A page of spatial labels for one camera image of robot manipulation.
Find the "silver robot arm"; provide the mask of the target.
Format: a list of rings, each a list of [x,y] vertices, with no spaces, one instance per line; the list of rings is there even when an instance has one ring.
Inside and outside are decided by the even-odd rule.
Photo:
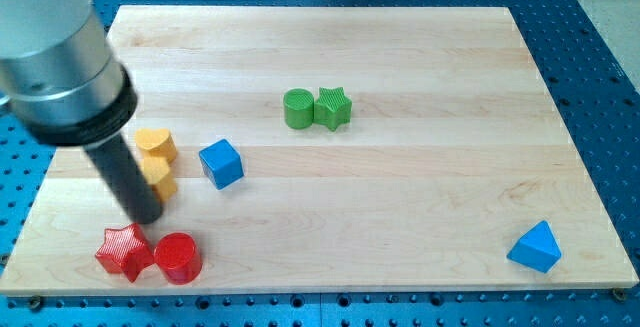
[[[39,141],[92,144],[118,133],[137,96],[93,0],[1,0],[1,91]]]

